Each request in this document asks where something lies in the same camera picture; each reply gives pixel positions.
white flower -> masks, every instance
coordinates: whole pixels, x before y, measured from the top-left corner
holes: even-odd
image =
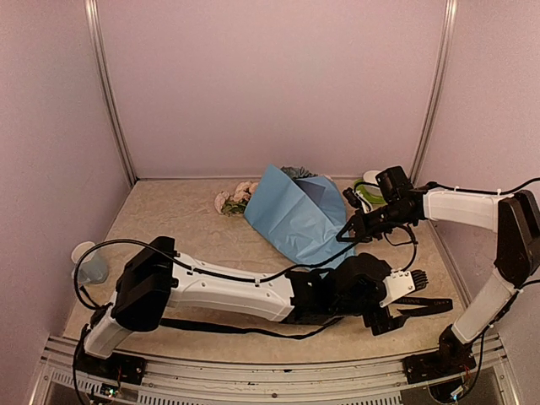
[[[218,213],[222,213],[221,210],[229,197],[230,194],[228,192],[221,192],[216,196],[216,199],[213,200],[213,205],[216,207],[216,211],[218,211]]]
[[[259,182],[251,183],[249,193],[252,195],[255,192],[255,190],[257,189],[258,186],[259,186]]]
[[[238,192],[247,192],[250,189],[250,181],[242,181],[238,186],[236,186],[235,194]]]
[[[248,192],[235,192],[235,195],[233,196],[233,201],[235,203],[240,203],[242,200],[249,201],[251,198],[251,195]]]

blue paper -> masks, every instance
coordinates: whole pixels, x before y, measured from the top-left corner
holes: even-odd
[[[317,176],[292,181],[269,165],[244,212],[247,222],[289,260],[313,264],[347,246],[336,235],[347,222],[336,185]],[[336,267],[354,250],[325,267]]]

black strap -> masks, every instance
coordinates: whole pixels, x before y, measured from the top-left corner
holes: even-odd
[[[228,333],[228,334],[240,334],[245,335],[247,333],[261,333],[262,335],[272,336],[274,338],[285,338],[302,340],[315,336],[317,333],[324,331],[326,328],[337,324],[343,318],[334,318],[328,323],[319,327],[315,331],[306,333],[305,335],[282,335],[280,333],[267,331],[265,329],[257,329],[254,327],[242,328],[242,327],[230,327],[228,325],[219,325],[217,323],[208,323],[200,321],[188,321],[185,319],[170,319],[162,318],[159,324],[162,327],[173,327],[182,331],[197,331],[197,332],[211,332],[211,333]]]
[[[442,314],[454,308],[450,298],[402,297],[399,300],[395,300],[393,304],[422,306],[422,308],[415,308],[413,310],[398,310],[403,316],[415,317]]]

wall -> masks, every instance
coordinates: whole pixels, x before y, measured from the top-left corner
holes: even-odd
[[[421,182],[509,189],[540,176],[540,3],[459,2],[440,109]],[[529,187],[540,198],[540,186]],[[438,225],[475,295],[492,270],[495,235]],[[525,404],[538,403],[540,289],[530,287],[500,334]]]
[[[100,1],[139,177],[413,162],[445,0]]]
[[[128,193],[81,0],[0,3],[0,386],[23,403],[73,303],[69,254]]]

beige surface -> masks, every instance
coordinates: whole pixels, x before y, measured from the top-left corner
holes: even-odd
[[[235,180],[140,181],[128,197],[107,238],[134,238],[150,242],[159,235],[176,239],[176,249],[193,257],[227,267],[273,273],[290,262],[267,243],[243,217],[218,215],[214,196],[233,191]],[[342,190],[348,181],[337,181]],[[413,269],[428,273],[429,286],[418,293],[424,297],[450,297],[454,310],[438,316],[409,319],[405,327],[379,337],[371,336],[361,318],[347,318],[335,327],[304,341],[292,341],[258,334],[224,335],[183,332],[165,327],[155,332],[134,333],[120,347],[140,353],[227,362],[296,363],[367,359],[433,348],[442,330],[461,314],[462,307],[450,276],[435,247],[427,224],[414,229],[419,240],[418,258]],[[392,239],[400,240],[399,231]],[[410,259],[411,246],[391,247],[385,241],[362,245],[368,251],[402,267]],[[116,279],[136,246],[114,245],[102,249],[110,263],[111,275],[102,285],[89,288],[98,302],[110,297]],[[253,316],[197,308],[169,311],[168,317],[211,321],[239,327],[262,327],[281,333],[309,332],[313,327],[272,323]],[[64,336],[77,338],[88,322],[90,311],[79,303],[68,321]]]

